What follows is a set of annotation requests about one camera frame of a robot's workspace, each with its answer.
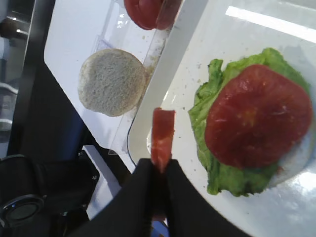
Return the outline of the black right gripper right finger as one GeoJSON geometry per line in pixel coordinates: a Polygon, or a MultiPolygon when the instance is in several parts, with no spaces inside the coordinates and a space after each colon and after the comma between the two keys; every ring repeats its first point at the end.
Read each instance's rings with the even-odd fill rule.
{"type": "Polygon", "coordinates": [[[166,215],[170,237],[247,237],[201,196],[177,160],[165,170],[166,215]]]}

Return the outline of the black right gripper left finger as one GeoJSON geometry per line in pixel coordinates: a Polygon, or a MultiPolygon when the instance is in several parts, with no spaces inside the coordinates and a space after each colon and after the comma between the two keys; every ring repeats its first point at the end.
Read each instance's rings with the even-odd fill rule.
{"type": "Polygon", "coordinates": [[[153,164],[139,160],[128,182],[88,224],[86,237],[149,237],[151,233],[151,181],[153,164]]]}

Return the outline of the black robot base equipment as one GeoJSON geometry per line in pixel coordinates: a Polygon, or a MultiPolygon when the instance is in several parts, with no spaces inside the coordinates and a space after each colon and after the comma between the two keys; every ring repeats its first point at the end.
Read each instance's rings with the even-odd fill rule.
{"type": "Polygon", "coordinates": [[[0,161],[0,235],[66,237],[88,222],[100,175],[89,158],[36,162],[22,155],[0,161]]]}

